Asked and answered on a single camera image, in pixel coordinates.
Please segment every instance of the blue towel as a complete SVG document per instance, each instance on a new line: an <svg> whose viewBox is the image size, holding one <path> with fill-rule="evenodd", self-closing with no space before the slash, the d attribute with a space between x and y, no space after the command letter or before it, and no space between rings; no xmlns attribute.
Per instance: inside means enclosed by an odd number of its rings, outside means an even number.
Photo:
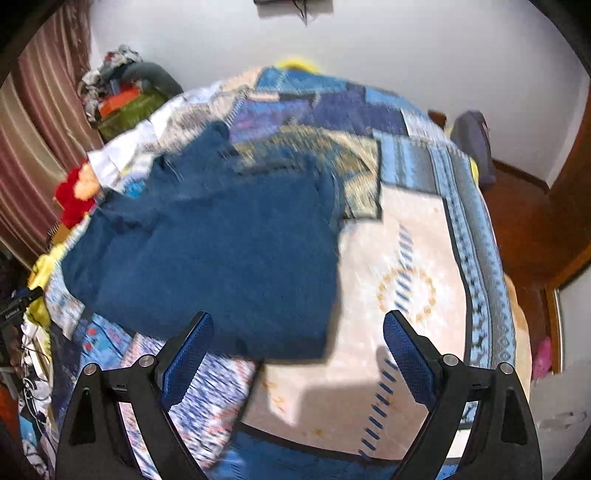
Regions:
<svg viewBox="0 0 591 480"><path fill-rule="evenodd" d="M63 260L87 308L160 339L199 310L211 350L253 359L323 356L336 297L342 184L285 147L250 168L210 124L155 160L138 198L109 192Z"/></svg>

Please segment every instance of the orange item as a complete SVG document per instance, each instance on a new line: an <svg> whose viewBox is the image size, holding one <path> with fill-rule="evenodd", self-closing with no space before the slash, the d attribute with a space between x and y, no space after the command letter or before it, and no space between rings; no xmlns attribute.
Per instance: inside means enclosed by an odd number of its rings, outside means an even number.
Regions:
<svg viewBox="0 0 591 480"><path fill-rule="evenodd" d="M12 399L7 387L1 384L0 419L4 420L4 423L15 442L20 442L21 430L18 424L18 402Z"/></svg>
<svg viewBox="0 0 591 480"><path fill-rule="evenodd" d="M100 117L106 117L111 112L114 112L115 110L120 109L122 106L130 103L131 100L135 100L141 94L142 92L140 92L139 89L136 87L131 87L130 89L124 90L118 95L110 96L107 101L99 107Z"/></svg>

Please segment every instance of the bed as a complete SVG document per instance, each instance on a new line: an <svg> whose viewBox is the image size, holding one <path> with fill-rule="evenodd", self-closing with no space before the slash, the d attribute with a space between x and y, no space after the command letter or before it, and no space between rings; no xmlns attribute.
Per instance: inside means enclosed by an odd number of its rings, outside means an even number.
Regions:
<svg viewBox="0 0 591 480"><path fill-rule="evenodd" d="M126 148L107 145L90 162L103 186L138 196L156 155L181 151L219 119L245 162L287 145L340 169L346 221L324 360L257 364L209 353L171 409L209 478L389 478L427 414L385 347L382 321L393 309L467 364L514 364L529 392L527 324L470 161L426 114L390 92L267 67L175 97L124 134ZM73 230L67 250L90 221ZM46 305L59 431L85 364L131 365L163 342L85 309L60 263ZM441 478L456 469L475 409L466 405ZM131 408L122 413L142 472L158 478Z"/></svg>

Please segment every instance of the white wall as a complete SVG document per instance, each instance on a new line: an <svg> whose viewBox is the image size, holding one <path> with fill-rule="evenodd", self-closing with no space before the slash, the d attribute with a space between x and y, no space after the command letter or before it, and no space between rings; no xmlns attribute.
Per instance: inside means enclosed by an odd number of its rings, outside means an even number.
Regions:
<svg viewBox="0 0 591 480"><path fill-rule="evenodd" d="M559 291L564 367L591 363L591 267Z"/></svg>
<svg viewBox="0 0 591 480"><path fill-rule="evenodd" d="M95 0L92 28L101 55L127 43L185 89L301 56L451 121L480 109L495 158L556 178L589 79L528 0L333 0L308 27L286 8L260 18L252 0Z"/></svg>

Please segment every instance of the black cable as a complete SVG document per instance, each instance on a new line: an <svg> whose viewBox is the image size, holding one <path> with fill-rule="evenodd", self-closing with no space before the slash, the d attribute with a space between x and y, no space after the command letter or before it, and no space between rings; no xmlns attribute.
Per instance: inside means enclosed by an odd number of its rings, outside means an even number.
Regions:
<svg viewBox="0 0 591 480"><path fill-rule="evenodd" d="M308 0L302 0L303 9L298 5L296 0L291 0L291 2L300 11L301 19L304 21L305 25L308 25Z"/></svg>
<svg viewBox="0 0 591 480"><path fill-rule="evenodd" d="M35 352L35 353L38 353L39 355L43 355L45 358L47 358L47 361L48 361L49 363L51 363L51 358L49 358L49 357L48 357L46 354L44 354L43 352L40 352L39 350L35 350L34 348L30 348L30 347L27 347L27 346L24 346L24 345L23 345L23 348L24 348L25 350L29 350L30 352Z"/></svg>
<svg viewBox="0 0 591 480"><path fill-rule="evenodd" d="M24 397L25 397L25 405L27 406L27 410L29 411L31 416L35 419L35 423L37 424L37 428L39 429L39 432L41 433L41 435L43 435L47 439L47 443L49 443L49 446L53 450L54 455L57 455L56 448L53 446L53 443L52 443L51 439L49 438L49 435L47 434L47 430L45 428L45 425L43 427L41 427L41 422L39 421L39 418L37 417L38 413L37 414L33 413L33 410L35 410L35 403L33 403L33 409L31 409L31 406L29 405L29 398L30 397L27 398L26 394L24 394Z"/></svg>

